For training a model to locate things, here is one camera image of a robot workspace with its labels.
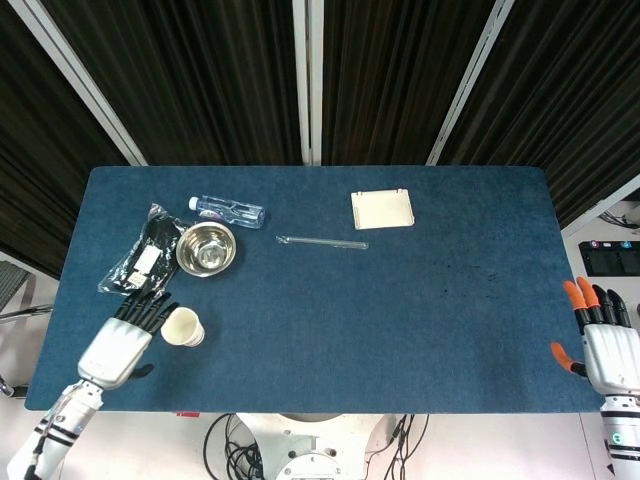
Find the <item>right white orange-tipped robot hand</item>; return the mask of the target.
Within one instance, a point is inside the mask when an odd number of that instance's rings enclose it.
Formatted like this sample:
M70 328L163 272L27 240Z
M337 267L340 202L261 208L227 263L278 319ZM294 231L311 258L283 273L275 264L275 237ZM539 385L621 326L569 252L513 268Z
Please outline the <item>right white orange-tipped robot hand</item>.
M584 359L572 359L564 347L550 344L555 361L567 372L589 381L603 396L639 395L639 332L625 301L612 289L586 278L567 280L563 289L578 326Z

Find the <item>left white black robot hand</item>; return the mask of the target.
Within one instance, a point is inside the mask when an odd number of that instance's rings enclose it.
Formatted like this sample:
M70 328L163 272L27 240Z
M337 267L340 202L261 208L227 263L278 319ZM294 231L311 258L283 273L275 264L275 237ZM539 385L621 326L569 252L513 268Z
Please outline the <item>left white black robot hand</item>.
M102 325L78 362L83 381L114 390L132 379L149 375L152 363L140 365L145 351L169 316L180 306L167 304L169 292L136 290Z

